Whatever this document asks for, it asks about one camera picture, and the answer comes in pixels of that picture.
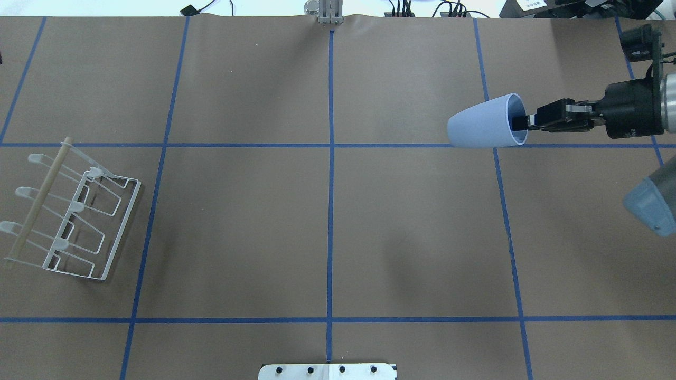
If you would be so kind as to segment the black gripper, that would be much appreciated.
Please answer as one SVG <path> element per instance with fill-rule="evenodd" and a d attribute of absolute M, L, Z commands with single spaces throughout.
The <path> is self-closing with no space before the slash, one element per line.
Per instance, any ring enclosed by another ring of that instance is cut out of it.
<path fill-rule="evenodd" d="M 572 120 L 567 106 L 575 100 L 564 98 L 538 107 L 533 115 L 514 117 L 510 130 L 545 132 L 589 132 L 590 120 Z M 580 101 L 576 105 L 589 108 L 591 118 L 599 119 L 611 139 L 629 139 L 663 135 L 662 80 L 635 79 L 609 84 L 598 101 Z M 536 123 L 536 121 L 554 121 Z"/>

